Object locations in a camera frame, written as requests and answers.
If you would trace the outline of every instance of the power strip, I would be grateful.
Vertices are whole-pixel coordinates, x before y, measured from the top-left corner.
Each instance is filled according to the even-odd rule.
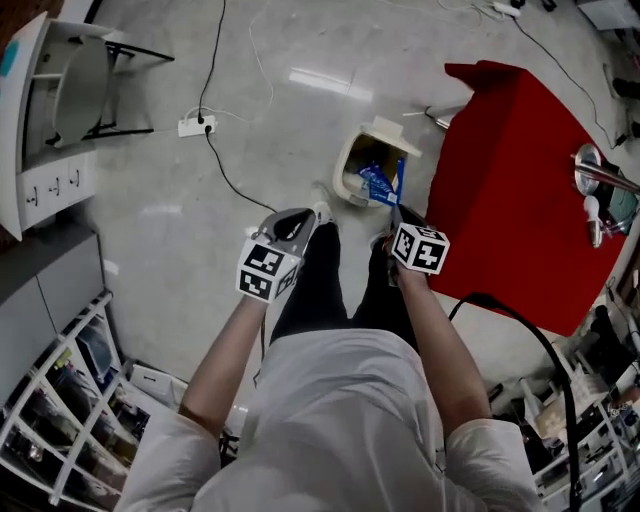
[[[178,136],[179,137],[191,137],[193,135],[204,135],[204,130],[207,126],[211,126],[209,133],[215,133],[216,131],[216,116],[203,116],[204,123],[198,122],[198,116],[190,117],[189,119],[181,119],[178,122]]]
[[[512,18],[520,17],[520,9],[517,9],[516,7],[512,7],[500,2],[493,2],[491,5],[496,11],[506,14],[507,16],[511,16]]]

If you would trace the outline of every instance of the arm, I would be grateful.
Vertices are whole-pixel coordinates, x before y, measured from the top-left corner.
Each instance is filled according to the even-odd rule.
[[[402,291],[427,383],[440,413],[445,438],[465,423],[491,418],[482,377],[451,325],[424,274],[398,264]]]
[[[180,414],[217,439],[240,387],[267,304],[243,297],[193,375]]]
[[[154,414],[116,512],[190,510],[220,470],[218,438],[240,386],[267,304],[243,297],[196,370],[180,414]]]

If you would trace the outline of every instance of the white shirt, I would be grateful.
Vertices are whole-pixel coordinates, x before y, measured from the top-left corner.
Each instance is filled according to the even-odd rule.
[[[456,429],[446,476],[441,437],[420,358],[394,334],[287,336],[267,351],[238,460],[220,471],[213,436],[154,416],[116,510],[544,510],[516,425]]]

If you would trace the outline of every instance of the gray floor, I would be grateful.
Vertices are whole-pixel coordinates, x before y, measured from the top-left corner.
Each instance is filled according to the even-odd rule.
[[[435,0],[405,1],[431,15],[381,0],[229,2],[204,103],[246,119],[262,116],[247,123],[221,114],[212,137],[230,179],[244,193],[277,209],[304,205],[314,180],[330,184],[347,136],[381,114],[405,124],[407,140],[424,152],[422,159],[409,162],[405,195],[405,202],[424,211],[443,134],[421,116],[401,114],[470,97],[465,86],[444,73],[445,62],[492,59],[527,67],[601,147],[608,147],[589,100],[512,21],[484,18],[473,29],[478,25],[473,12],[447,12]],[[99,146],[99,192],[85,205],[85,214],[99,230],[109,262],[107,282],[115,293],[123,349],[186,380],[239,299],[234,276],[244,230],[266,215],[231,192],[203,138],[179,139],[175,130],[178,119],[198,103],[221,4],[105,0],[96,19],[176,57],[173,63],[138,66],[137,73],[123,75],[121,126],[151,122],[158,133]],[[264,115],[270,89],[249,39],[254,17],[256,47],[274,86]],[[595,29],[570,2],[553,14],[530,2],[521,23],[589,90],[613,137],[622,128],[623,109],[609,95],[601,66],[609,61],[609,50]],[[372,100],[291,81],[293,68],[350,84],[351,92],[359,90],[355,87],[370,91]],[[630,148],[607,153],[633,178]],[[338,217],[344,242],[341,280],[353,312],[366,282],[367,242],[384,224],[385,213],[340,206]],[[453,303],[446,297],[442,302],[446,308]],[[281,306],[271,308],[268,326]],[[470,307],[459,314],[456,326],[487,384],[528,375],[545,360],[537,341],[506,318]],[[257,361],[254,351],[249,376]],[[252,386],[245,378],[238,404],[246,403]]]

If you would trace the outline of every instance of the red table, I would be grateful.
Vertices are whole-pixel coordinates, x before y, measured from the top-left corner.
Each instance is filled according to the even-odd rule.
[[[591,247],[570,157],[591,138],[524,69],[488,61],[445,69],[474,94],[451,122],[431,185],[426,219],[451,248],[429,283],[455,298],[490,293],[538,327],[571,335],[625,240],[605,235]]]

